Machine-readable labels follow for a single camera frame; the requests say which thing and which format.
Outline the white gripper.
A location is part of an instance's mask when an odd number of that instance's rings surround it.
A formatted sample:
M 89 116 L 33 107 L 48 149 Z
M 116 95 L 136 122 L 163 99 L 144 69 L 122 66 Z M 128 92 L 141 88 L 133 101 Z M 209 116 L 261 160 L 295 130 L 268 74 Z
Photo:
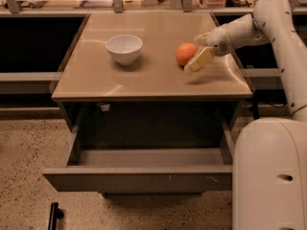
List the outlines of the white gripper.
M 202 66 L 211 62 L 215 55 L 222 57 L 234 51 L 230 30 L 227 24 L 215 28 L 210 33 L 195 36 L 194 42 L 201 48 L 197 50 L 195 55 L 184 66 L 185 73 L 192 73 L 200 70 Z

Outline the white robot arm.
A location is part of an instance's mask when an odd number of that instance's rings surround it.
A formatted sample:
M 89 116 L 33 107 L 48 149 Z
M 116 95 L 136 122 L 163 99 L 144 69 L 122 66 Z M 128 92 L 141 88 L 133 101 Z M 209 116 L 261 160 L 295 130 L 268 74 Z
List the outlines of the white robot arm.
M 242 128 L 233 151 L 232 230 L 307 230 L 307 48 L 289 0 L 258 0 L 253 12 L 196 37 L 185 64 L 270 44 L 286 105 Z

